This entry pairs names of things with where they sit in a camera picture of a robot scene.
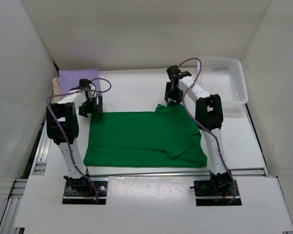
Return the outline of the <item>purple t shirt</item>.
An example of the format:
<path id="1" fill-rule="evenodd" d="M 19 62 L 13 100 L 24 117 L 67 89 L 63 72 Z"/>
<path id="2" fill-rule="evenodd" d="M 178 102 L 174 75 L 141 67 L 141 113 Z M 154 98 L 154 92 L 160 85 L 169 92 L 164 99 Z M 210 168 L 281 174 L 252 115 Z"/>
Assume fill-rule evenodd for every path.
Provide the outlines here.
<path id="1" fill-rule="evenodd" d="M 79 86 L 80 79 L 93 80 L 99 78 L 97 68 L 85 70 L 60 70 L 57 82 L 60 86 L 61 94 L 69 93 L 71 88 Z"/>

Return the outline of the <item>beige t shirt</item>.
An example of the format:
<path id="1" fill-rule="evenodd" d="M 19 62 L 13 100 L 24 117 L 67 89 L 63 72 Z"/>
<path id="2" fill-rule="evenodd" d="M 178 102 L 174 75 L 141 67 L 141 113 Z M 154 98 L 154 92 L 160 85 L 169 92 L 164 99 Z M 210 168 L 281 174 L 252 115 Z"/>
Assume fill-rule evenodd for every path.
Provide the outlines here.
<path id="1" fill-rule="evenodd" d="M 61 88 L 60 88 L 60 85 L 59 85 L 57 79 L 58 79 L 58 78 L 53 78 L 53 79 L 52 79 L 52 83 L 53 83 L 53 94 L 54 94 L 54 95 L 59 95 L 59 94 L 61 94 Z M 63 97 L 60 97 L 60 96 L 58 96 L 58 97 L 54 97 L 54 101 L 55 101 L 55 102 L 58 102 L 58 101 L 62 100 L 62 98 L 63 98 Z"/>

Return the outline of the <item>green t shirt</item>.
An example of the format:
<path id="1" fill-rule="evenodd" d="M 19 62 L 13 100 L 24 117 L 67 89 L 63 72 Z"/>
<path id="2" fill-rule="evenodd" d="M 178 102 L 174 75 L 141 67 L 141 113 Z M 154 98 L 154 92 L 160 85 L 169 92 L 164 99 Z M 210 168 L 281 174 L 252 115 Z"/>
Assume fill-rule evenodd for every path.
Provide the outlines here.
<path id="1" fill-rule="evenodd" d="M 200 130 L 181 104 L 91 117 L 87 167 L 202 168 L 207 163 Z"/>

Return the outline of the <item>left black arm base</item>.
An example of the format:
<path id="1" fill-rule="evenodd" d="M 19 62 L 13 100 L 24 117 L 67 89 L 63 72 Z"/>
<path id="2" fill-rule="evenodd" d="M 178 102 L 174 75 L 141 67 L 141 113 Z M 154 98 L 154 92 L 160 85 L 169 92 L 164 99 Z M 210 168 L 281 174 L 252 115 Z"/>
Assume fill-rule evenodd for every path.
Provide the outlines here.
<path id="1" fill-rule="evenodd" d="M 108 181 L 93 180 L 93 184 L 86 181 L 85 178 L 80 179 L 65 179 L 65 187 L 63 191 L 62 204 L 72 205 L 105 205 Z"/>

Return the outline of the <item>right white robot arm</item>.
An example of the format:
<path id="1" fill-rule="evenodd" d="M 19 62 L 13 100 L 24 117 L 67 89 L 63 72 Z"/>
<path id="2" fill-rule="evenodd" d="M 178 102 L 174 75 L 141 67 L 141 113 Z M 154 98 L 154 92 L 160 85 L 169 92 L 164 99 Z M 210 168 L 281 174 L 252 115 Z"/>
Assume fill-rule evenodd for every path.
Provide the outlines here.
<path id="1" fill-rule="evenodd" d="M 205 91 L 188 71 L 182 72 L 177 65 L 167 68 L 169 82 L 166 84 L 165 101 L 169 99 L 185 105 L 188 96 L 195 103 L 194 121 L 202 131 L 209 158 L 210 183 L 215 188 L 224 188 L 232 183 L 232 176 L 223 157 L 221 127 L 223 109 L 218 94 Z"/>

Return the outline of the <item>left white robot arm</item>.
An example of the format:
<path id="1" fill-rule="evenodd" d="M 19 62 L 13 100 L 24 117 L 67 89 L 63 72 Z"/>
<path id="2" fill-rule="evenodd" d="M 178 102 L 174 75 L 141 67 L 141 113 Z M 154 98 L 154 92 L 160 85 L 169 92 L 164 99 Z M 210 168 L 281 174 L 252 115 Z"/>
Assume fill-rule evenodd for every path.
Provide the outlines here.
<path id="1" fill-rule="evenodd" d="M 47 136 L 60 149 L 65 160 L 68 175 L 64 176 L 75 190 L 91 189 L 88 169 L 81 158 L 77 144 L 79 136 L 78 116 L 103 114 L 103 97 L 96 94 L 97 88 L 88 79 L 81 79 L 79 85 L 63 94 L 58 102 L 47 104 Z"/>

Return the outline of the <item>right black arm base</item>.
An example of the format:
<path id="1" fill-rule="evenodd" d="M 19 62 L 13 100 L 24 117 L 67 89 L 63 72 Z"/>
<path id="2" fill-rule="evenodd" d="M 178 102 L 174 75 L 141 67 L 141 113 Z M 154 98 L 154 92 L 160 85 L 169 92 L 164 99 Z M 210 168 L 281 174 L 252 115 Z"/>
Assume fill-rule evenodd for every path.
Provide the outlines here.
<path id="1" fill-rule="evenodd" d="M 242 206 L 239 191 L 232 182 L 216 189 L 209 180 L 195 180 L 189 189 L 194 191 L 197 207 Z"/>

